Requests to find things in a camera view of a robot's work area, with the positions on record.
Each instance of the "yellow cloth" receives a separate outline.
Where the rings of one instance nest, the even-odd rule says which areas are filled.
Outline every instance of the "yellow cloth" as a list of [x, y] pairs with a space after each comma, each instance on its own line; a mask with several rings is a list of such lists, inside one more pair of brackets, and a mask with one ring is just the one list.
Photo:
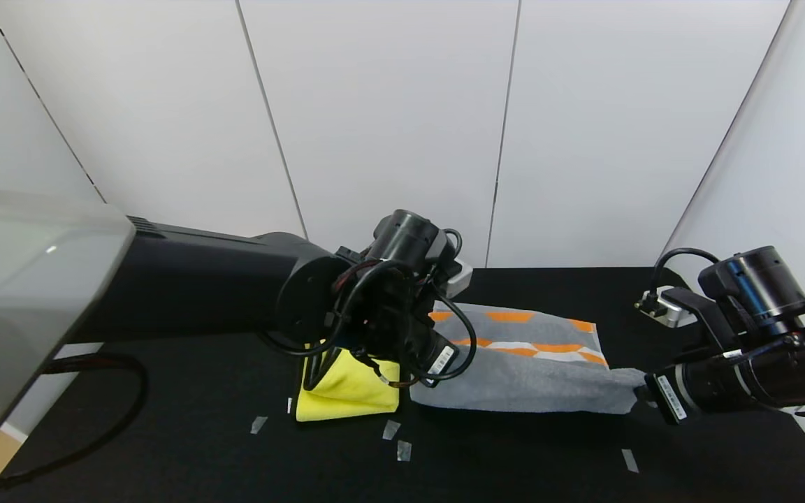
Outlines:
[[[399, 363], [377, 361], [381, 373], [400, 379]], [[325, 421], [357, 415], [393, 413], [400, 404], [400, 391], [378, 379], [374, 370], [342, 350], [325, 377], [312, 391], [303, 389], [297, 397], [297, 421]]]

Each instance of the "sticker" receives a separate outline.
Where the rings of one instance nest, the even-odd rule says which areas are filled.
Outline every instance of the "sticker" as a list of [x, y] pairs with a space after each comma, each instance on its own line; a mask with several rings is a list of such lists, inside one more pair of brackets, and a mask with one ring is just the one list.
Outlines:
[[409, 461], [412, 459], [412, 444], [400, 440], [396, 442], [396, 461]]
[[620, 449], [623, 451], [623, 460], [626, 461], [626, 469], [633, 474], [638, 474], [639, 465], [635, 462], [635, 456], [632, 455], [632, 449]]
[[396, 421], [387, 420], [387, 424], [384, 426], [384, 435], [382, 436], [382, 439], [393, 440], [393, 436], [399, 431], [400, 426], [402, 426], [402, 424], [396, 423]]
[[676, 414], [676, 417], [680, 421], [688, 417], [675, 391], [673, 391], [673, 386], [670, 386], [670, 381], [667, 379], [667, 376], [658, 376], [658, 384], [660, 384], [660, 390], [664, 392], [664, 397], [666, 397], [667, 401], [670, 403], [670, 409], [673, 411], [673, 414]]
[[263, 425], [266, 424], [266, 419], [269, 418], [262, 415], [257, 416], [256, 419], [253, 420], [253, 424], [250, 426], [250, 433], [252, 433], [253, 435], [259, 433], [259, 430], [261, 430]]
[[[437, 360], [434, 360], [434, 364], [430, 366], [430, 370], [428, 370], [428, 374], [437, 374], [441, 372], [447, 363], [449, 363], [449, 359], [456, 353], [456, 350], [453, 349], [451, 346], [447, 346], [443, 348], [443, 351], [440, 352], [440, 356], [437, 357]], [[428, 384], [434, 384], [434, 379], [425, 379], [425, 382]]]

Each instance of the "gray towel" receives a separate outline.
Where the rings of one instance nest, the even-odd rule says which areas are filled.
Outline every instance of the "gray towel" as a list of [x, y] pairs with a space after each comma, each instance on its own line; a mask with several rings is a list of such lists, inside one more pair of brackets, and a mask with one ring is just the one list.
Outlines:
[[[479, 338], [474, 362], [437, 388], [417, 384], [412, 400], [431, 407], [485, 411], [595, 411], [626, 414], [644, 372], [609, 369], [593, 323], [541, 312], [459, 305]], [[467, 331], [445, 306], [435, 311], [437, 332], [469, 350]]]

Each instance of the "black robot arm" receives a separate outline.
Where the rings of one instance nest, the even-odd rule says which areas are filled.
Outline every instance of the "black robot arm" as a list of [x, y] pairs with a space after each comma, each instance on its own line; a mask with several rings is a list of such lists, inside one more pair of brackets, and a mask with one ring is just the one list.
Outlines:
[[439, 377], [431, 386], [454, 359], [436, 366], [437, 357], [458, 351], [428, 313], [467, 286], [470, 267], [457, 260], [459, 233], [417, 214], [396, 210], [367, 249], [336, 254], [290, 233], [238, 238], [131, 220], [126, 257], [71, 342], [249, 332], [293, 356], [342, 347], [369, 366], [403, 362], [417, 378]]
[[706, 335], [703, 347], [646, 375], [639, 394], [673, 424], [699, 414], [805, 405], [805, 293], [776, 250], [716, 261], [699, 283], [706, 297], [676, 287], [637, 303], [671, 326], [693, 315]]

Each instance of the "black cylinder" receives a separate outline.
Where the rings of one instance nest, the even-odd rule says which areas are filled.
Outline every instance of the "black cylinder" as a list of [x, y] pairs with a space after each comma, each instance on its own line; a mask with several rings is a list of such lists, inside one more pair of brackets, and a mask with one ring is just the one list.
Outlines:
[[801, 328], [792, 314], [805, 306], [805, 293], [773, 246], [713, 264], [700, 273], [697, 282], [712, 299], [734, 297], [758, 328], [770, 335]]
[[419, 274], [440, 229], [412, 211], [396, 210], [375, 229], [368, 258], [397, 261]]
[[721, 360], [681, 363], [675, 369], [680, 394], [704, 413], [726, 413], [758, 408], [741, 368]]

